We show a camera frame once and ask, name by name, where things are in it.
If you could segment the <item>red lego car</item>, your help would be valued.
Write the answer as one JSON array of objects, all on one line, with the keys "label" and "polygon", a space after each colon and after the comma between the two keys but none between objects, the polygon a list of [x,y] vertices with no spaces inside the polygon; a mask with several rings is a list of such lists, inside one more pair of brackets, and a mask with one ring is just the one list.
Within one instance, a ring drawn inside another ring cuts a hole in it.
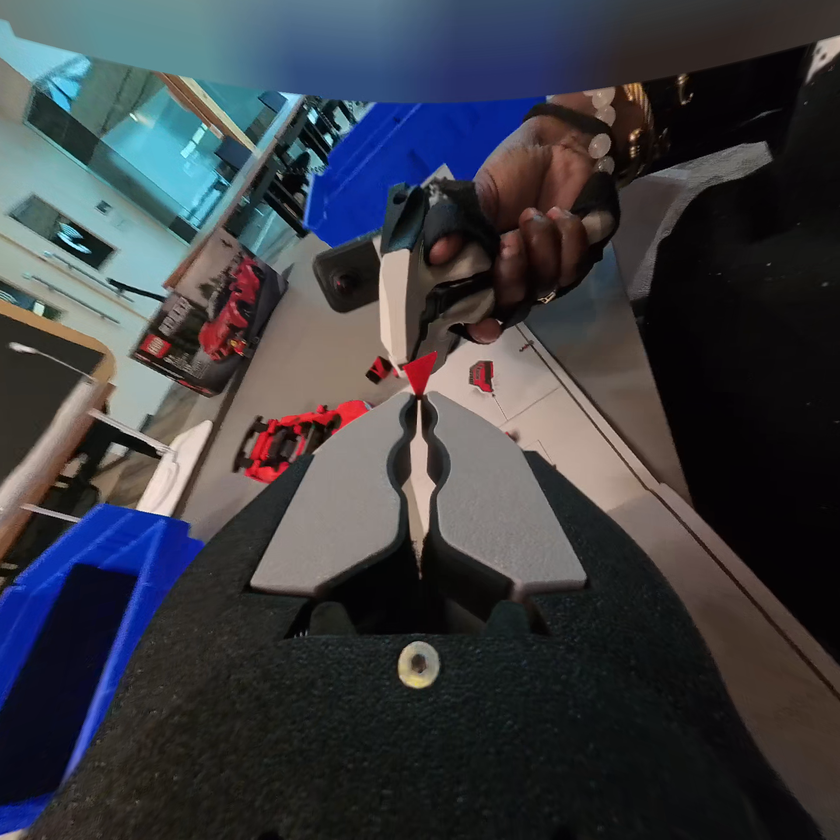
[{"label": "red lego car", "polygon": [[281,418],[256,416],[245,431],[232,471],[270,484],[300,457],[313,454],[331,436],[372,408],[368,402],[352,400],[333,409],[319,405],[314,411]]}]

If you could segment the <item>lego set box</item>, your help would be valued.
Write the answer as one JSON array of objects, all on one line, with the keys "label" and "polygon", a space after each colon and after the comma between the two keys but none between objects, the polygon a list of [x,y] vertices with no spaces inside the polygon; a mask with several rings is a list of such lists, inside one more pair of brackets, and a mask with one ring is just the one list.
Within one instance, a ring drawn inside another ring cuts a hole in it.
[{"label": "lego set box", "polygon": [[131,359],[200,395],[220,394],[256,352],[290,273],[216,231],[149,321]]}]

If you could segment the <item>person's right hand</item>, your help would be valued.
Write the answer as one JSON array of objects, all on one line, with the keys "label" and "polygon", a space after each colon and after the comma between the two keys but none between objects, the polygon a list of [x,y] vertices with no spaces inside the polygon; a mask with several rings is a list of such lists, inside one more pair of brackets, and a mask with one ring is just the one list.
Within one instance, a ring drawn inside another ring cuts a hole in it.
[{"label": "person's right hand", "polygon": [[505,321],[579,280],[590,248],[571,209],[595,171],[591,137],[547,114],[526,120],[474,177],[482,213],[500,236],[491,276],[496,306],[466,327],[474,343],[493,343]]}]

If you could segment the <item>red lego wedge piece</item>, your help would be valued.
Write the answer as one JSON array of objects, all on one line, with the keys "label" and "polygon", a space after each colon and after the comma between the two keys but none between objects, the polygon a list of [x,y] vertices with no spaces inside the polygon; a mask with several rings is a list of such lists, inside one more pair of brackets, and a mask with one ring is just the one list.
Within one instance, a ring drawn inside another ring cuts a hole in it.
[{"label": "red lego wedge piece", "polygon": [[434,372],[438,360],[438,353],[432,351],[402,366],[402,372],[408,380],[413,394],[417,398],[424,396],[429,378]]}]

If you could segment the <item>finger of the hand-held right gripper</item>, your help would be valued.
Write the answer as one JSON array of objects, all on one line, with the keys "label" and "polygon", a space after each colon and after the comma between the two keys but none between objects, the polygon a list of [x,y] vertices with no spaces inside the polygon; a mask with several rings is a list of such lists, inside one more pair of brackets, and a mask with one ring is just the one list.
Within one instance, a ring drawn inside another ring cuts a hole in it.
[{"label": "finger of the hand-held right gripper", "polygon": [[401,370],[420,355],[427,337],[430,282],[421,238],[412,248],[393,250],[381,257],[381,342],[395,369]]},{"label": "finger of the hand-held right gripper", "polygon": [[421,357],[435,353],[437,361],[445,361],[466,326],[489,317],[494,307],[490,274],[437,283],[421,310]]}]

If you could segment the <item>blue plastic bin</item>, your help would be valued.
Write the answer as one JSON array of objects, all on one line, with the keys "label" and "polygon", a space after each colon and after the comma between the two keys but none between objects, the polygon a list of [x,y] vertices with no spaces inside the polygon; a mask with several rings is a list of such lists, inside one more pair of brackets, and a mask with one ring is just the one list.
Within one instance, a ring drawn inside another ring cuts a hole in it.
[{"label": "blue plastic bin", "polygon": [[380,228],[393,185],[424,183],[442,166],[456,180],[471,180],[544,101],[374,104],[312,177],[304,227],[331,247]]},{"label": "blue plastic bin", "polygon": [[99,730],[151,618],[203,547],[101,504],[2,594],[2,831],[34,821]]}]

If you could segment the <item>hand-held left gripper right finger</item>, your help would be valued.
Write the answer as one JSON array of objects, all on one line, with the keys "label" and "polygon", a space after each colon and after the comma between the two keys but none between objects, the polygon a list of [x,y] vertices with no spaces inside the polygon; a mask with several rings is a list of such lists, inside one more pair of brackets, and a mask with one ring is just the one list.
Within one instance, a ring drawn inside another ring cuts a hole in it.
[{"label": "hand-held left gripper right finger", "polygon": [[446,395],[425,395],[422,409],[431,583],[469,612],[584,589],[581,560],[519,444]]}]

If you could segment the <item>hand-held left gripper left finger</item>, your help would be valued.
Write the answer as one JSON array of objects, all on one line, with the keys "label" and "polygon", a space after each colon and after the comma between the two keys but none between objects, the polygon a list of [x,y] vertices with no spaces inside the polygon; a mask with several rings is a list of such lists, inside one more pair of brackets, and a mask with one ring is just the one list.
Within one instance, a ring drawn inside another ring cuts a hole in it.
[{"label": "hand-held left gripper left finger", "polygon": [[352,421],[311,460],[249,586],[261,594],[406,612],[417,558],[404,493],[417,398],[396,394]]}]

